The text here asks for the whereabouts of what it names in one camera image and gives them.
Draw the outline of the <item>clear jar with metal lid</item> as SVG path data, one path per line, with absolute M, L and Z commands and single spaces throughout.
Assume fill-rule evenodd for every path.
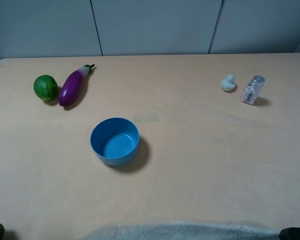
M 250 83 L 244 88 L 240 100 L 243 103 L 253 105 L 258 98 L 261 89 L 265 83 L 265 78 L 260 75 L 255 75 Z

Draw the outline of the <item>black object bottom right corner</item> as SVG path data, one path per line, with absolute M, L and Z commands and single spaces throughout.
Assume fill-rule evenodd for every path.
M 280 231 L 280 240 L 300 240 L 300 227 L 289 227 Z

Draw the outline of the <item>blue plastic bowl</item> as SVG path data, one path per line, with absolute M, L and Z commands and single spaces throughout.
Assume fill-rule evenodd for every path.
M 121 117 L 100 122 L 90 135 L 90 146 L 106 165 L 118 167 L 133 160 L 139 150 L 140 133 L 137 126 Z

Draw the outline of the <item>small white duck figure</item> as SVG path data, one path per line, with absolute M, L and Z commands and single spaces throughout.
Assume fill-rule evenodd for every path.
M 230 92 L 236 87 L 235 83 L 235 75 L 234 74 L 228 74 L 226 78 L 221 80 L 220 82 L 221 89 L 225 92 Z

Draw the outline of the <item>purple toy eggplant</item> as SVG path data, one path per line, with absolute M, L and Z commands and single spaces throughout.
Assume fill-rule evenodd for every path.
M 61 107 L 70 106 L 76 100 L 81 91 L 84 80 L 91 73 L 94 67 L 95 64 L 86 64 L 68 76 L 58 96 L 59 105 Z

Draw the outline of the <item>green round fruit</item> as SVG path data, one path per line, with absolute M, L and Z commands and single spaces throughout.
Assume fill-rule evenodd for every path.
M 50 75 L 41 75 L 33 83 L 33 90 L 43 101 L 52 101 L 58 96 L 58 84 Z

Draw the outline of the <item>grey cloth at table edge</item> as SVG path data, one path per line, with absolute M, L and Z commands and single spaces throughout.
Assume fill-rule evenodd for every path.
M 98 227 L 83 240 L 278 240 L 280 231 L 259 222 L 165 221 Z

